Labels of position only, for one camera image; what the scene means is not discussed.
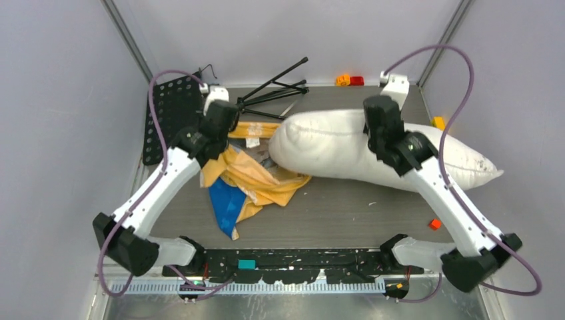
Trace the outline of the white pillow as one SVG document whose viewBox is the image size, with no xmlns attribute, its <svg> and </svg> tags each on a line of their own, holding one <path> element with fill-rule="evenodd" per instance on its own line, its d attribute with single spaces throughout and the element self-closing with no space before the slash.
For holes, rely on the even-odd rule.
<svg viewBox="0 0 565 320">
<path fill-rule="evenodd" d="M 281 123 L 269 141 L 269 155 L 280 167 L 313 177 L 352 179 L 414 191 L 368 148 L 361 109 L 297 113 Z M 463 190 L 483 186 L 503 175 L 491 160 L 448 135 L 444 164 Z"/>
</svg>

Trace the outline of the blue cartoon pillowcase orange lining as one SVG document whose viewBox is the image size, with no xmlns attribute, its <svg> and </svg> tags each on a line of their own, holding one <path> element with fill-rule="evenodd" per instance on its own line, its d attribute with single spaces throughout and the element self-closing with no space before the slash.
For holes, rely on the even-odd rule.
<svg viewBox="0 0 565 320">
<path fill-rule="evenodd" d="M 209 161 L 200 173 L 200 187 L 209 190 L 219 229 L 236 241 L 237 223 L 255 216 L 267 205 L 285 207 L 311 176 L 273 163 L 269 139 L 279 123 L 241 122 L 229 133 L 228 149 Z"/>
</svg>

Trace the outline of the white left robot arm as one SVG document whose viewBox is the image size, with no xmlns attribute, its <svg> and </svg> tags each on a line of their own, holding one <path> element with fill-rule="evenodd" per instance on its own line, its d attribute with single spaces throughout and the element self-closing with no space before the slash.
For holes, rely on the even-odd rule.
<svg viewBox="0 0 565 320">
<path fill-rule="evenodd" d="M 153 225 L 181 187 L 217 160 L 228 147 L 228 134 L 239 120 L 239 108 L 219 85 L 204 85 L 203 114 L 196 125 L 182 128 L 164 159 L 134 195 L 112 215 L 98 214 L 93 228 L 103 252 L 138 277 L 152 267 L 179 266 L 189 276 L 205 265 L 200 248 L 187 237 L 150 235 Z"/>
</svg>

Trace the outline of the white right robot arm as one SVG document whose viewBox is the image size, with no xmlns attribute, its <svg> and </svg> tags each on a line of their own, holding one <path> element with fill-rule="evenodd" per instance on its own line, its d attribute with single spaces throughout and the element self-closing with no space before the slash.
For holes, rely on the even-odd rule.
<svg viewBox="0 0 565 320">
<path fill-rule="evenodd" d="M 493 226 L 454 179 L 441 172 L 438 151 L 424 134 L 404 128 L 400 109 L 409 92 L 407 77 L 382 73 L 380 86 L 379 95 L 363 102 L 368 148 L 415 188 L 453 239 L 433 243 L 395 235 L 380 246 L 381 267 L 392 274 L 405 266 L 440 272 L 468 293 L 510 258 L 503 246 L 516 251 L 522 242 L 516 234 L 504 234 Z"/>
</svg>

